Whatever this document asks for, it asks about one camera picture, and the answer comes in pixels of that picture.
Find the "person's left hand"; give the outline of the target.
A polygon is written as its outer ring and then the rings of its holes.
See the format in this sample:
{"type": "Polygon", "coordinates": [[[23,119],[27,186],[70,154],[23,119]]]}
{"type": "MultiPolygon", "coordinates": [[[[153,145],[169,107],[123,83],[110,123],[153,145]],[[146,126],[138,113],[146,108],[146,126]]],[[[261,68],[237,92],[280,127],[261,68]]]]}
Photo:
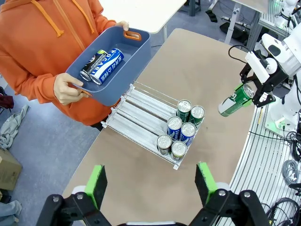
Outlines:
{"type": "Polygon", "coordinates": [[[129,29],[129,23],[126,21],[120,21],[118,23],[115,24],[118,27],[122,27],[124,31],[128,31],[129,29]]]}

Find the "black Pepsi can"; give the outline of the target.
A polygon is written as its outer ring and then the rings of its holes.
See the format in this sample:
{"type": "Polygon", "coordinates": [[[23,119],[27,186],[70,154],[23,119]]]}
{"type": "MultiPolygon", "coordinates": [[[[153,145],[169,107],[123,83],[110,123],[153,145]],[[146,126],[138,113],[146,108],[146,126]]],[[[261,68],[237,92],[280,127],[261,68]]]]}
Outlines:
{"type": "Polygon", "coordinates": [[[169,135],[160,135],[157,138],[157,149],[162,155],[168,155],[171,152],[172,139],[169,135]]]}
{"type": "Polygon", "coordinates": [[[187,152],[187,146],[182,141],[176,141],[171,147],[171,157],[175,161],[181,160],[187,152]]]}
{"type": "Polygon", "coordinates": [[[80,71],[80,76],[86,80],[91,81],[90,74],[97,67],[97,65],[108,55],[104,50],[97,51],[96,54],[85,64],[80,71]]]}

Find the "blue bin orange handles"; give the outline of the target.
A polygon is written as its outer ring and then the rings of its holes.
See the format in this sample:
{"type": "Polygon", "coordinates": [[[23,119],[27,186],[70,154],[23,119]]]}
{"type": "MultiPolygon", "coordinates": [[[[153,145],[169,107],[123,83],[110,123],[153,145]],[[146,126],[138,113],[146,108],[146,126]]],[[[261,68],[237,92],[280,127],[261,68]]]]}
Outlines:
{"type": "Polygon", "coordinates": [[[92,95],[92,98],[105,106],[114,105],[138,78],[151,58],[150,34],[146,31],[130,28],[127,32],[121,27],[110,27],[99,35],[69,66],[66,73],[83,82],[80,87],[92,95]],[[110,70],[111,74],[98,85],[86,81],[80,70],[99,50],[109,53],[114,48],[124,56],[118,65],[110,70]]]}

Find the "green soda can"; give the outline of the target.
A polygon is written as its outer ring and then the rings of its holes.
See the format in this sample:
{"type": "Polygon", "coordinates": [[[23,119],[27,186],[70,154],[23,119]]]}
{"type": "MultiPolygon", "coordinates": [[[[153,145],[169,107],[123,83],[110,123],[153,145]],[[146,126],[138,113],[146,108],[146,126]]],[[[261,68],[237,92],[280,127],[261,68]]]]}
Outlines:
{"type": "Polygon", "coordinates": [[[249,106],[254,97],[254,90],[247,84],[240,84],[232,95],[218,106],[218,112],[223,117],[228,117],[243,106],[249,106]]]}
{"type": "Polygon", "coordinates": [[[183,99],[177,104],[176,115],[182,120],[183,123],[188,122],[192,105],[189,100],[183,99]]]}
{"type": "Polygon", "coordinates": [[[200,105],[195,105],[190,110],[190,116],[188,122],[195,125],[195,127],[198,129],[202,124],[204,117],[205,117],[204,108],[200,105]]]}

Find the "person's right hand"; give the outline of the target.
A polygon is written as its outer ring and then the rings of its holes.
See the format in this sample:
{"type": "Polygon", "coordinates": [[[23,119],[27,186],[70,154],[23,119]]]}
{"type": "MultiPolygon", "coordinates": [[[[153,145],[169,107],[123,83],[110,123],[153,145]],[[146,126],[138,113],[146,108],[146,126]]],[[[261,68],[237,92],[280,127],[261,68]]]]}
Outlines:
{"type": "Polygon", "coordinates": [[[70,87],[70,83],[77,86],[83,85],[83,82],[67,73],[61,73],[56,76],[54,82],[54,95],[62,105],[78,102],[82,98],[88,97],[88,94],[82,92],[80,89],[70,87]]]}

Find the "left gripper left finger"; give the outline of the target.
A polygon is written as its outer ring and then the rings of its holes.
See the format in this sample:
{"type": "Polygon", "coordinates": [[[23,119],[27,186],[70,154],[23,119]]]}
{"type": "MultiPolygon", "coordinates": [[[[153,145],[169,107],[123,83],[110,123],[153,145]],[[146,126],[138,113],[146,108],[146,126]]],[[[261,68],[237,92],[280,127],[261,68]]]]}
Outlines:
{"type": "Polygon", "coordinates": [[[36,226],[72,226],[80,220],[86,226],[111,226],[100,211],[107,183],[105,167],[95,165],[83,192],[67,198],[59,194],[46,198],[36,226]]]}

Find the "aluminium profile robot base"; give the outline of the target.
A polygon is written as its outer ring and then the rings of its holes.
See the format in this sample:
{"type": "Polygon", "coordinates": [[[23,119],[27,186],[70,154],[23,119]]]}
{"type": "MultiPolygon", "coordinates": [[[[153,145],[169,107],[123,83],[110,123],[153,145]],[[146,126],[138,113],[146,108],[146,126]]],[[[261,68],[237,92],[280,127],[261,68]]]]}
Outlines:
{"type": "Polygon", "coordinates": [[[247,116],[247,121],[239,124],[243,137],[236,139],[242,145],[238,148],[230,175],[222,181],[235,193],[253,190],[264,211],[275,206],[272,226],[283,226],[285,221],[293,219],[296,205],[301,208],[301,197],[286,184],[294,175],[301,183],[301,161],[293,159],[286,138],[265,128],[267,107],[251,105],[243,107],[240,113],[247,116]]]}

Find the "white side table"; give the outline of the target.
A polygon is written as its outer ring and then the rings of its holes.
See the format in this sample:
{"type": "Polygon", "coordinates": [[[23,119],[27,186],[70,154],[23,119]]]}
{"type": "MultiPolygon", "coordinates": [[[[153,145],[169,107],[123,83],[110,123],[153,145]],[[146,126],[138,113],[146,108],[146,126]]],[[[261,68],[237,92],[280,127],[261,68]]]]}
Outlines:
{"type": "Polygon", "coordinates": [[[116,22],[126,21],[131,28],[156,34],[162,31],[167,39],[167,22],[186,0],[99,0],[103,15],[116,22]]]}

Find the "person in orange hoodie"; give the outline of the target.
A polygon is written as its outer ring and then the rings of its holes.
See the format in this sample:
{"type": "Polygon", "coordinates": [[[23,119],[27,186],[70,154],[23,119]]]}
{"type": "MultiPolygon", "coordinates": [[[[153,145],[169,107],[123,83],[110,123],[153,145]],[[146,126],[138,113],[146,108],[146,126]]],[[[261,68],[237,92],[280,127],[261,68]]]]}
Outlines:
{"type": "MultiPolygon", "coordinates": [[[[6,56],[21,60],[25,54],[40,58],[45,72],[66,73],[102,32],[117,23],[102,12],[99,0],[5,0],[0,6],[0,75],[8,82],[6,56]]],[[[50,103],[97,129],[111,113],[90,96],[68,105],[56,97],[50,103]]]]}

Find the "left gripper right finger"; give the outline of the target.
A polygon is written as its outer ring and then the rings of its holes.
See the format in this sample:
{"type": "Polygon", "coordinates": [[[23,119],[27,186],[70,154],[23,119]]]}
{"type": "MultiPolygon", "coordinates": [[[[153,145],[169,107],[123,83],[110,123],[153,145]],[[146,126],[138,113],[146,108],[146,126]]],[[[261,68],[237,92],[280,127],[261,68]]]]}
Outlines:
{"type": "Polygon", "coordinates": [[[196,164],[195,184],[203,207],[189,226],[214,226],[221,218],[230,218],[235,226],[270,226],[253,190],[235,194],[218,188],[205,162],[196,164]]]}

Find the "red jacket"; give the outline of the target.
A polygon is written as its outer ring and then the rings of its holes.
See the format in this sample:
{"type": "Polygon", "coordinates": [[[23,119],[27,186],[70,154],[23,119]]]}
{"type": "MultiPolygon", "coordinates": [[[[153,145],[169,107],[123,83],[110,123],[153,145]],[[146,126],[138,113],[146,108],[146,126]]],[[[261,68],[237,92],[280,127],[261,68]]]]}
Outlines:
{"type": "Polygon", "coordinates": [[[2,86],[0,86],[0,110],[8,109],[11,112],[11,109],[14,108],[14,100],[12,96],[6,94],[2,86]]]}

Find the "person's right forearm orange sleeve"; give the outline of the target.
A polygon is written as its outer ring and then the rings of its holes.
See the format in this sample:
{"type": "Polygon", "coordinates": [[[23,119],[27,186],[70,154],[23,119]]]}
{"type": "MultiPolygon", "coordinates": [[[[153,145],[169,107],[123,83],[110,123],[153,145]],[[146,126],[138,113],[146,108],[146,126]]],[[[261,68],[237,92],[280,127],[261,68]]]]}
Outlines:
{"type": "Polygon", "coordinates": [[[40,58],[29,54],[21,60],[6,56],[8,84],[17,94],[29,100],[37,99],[40,103],[49,103],[55,99],[54,82],[56,76],[45,72],[40,58]]]}

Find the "blue Pocari Sweat can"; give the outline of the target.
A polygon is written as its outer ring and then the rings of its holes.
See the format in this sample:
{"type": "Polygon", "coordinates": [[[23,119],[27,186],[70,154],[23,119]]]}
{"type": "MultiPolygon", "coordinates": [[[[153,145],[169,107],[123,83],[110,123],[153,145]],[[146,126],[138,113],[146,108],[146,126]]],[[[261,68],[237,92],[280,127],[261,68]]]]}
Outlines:
{"type": "Polygon", "coordinates": [[[113,48],[90,73],[91,80],[98,85],[102,85],[123,59],[122,51],[113,48]]]}
{"type": "Polygon", "coordinates": [[[189,147],[194,139],[196,131],[196,127],[191,122],[184,123],[181,127],[179,140],[189,147]]]}
{"type": "Polygon", "coordinates": [[[173,140],[179,140],[182,127],[182,120],[177,116],[172,116],[167,121],[167,134],[173,140]]]}

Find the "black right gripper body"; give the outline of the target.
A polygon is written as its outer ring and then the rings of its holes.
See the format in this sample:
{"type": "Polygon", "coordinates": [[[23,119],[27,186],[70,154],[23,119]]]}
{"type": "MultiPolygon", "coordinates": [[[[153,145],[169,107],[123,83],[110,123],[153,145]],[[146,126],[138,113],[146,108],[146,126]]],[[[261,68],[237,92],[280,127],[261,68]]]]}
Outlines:
{"type": "Polygon", "coordinates": [[[282,71],[281,69],[277,69],[277,71],[270,75],[269,78],[258,87],[258,90],[262,93],[272,92],[273,89],[286,80],[289,76],[282,71]]]}

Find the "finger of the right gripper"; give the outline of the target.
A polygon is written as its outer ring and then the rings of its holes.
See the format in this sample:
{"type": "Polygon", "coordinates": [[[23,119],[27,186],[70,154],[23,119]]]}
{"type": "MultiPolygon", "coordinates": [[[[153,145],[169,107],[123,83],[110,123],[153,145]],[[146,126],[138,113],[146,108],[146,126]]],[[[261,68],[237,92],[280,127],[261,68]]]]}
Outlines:
{"type": "Polygon", "coordinates": [[[274,103],[276,101],[275,96],[273,95],[273,88],[270,85],[260,85],[257,87],[257,90],[254,90],[251,86],[245,84],[246,94],[248,100],[243,103],[243,107],[247,107],[250,104],[253,104],[256,107],[263,107],[274,103]]]}
{"type": "Polygon", "coordinates": [[[249,65],[249,63],[246,63],[246,65],[243,67],[242,71],[239,74],[241,83],[237,87],[234,88],[235,91],[238,90],[244,84],[254,82],[256,80],[256,76],[254,73],[252,74],[252,76],[249,76],[249,73],[251,70],[252,70],[252,68],[249,65]]]}

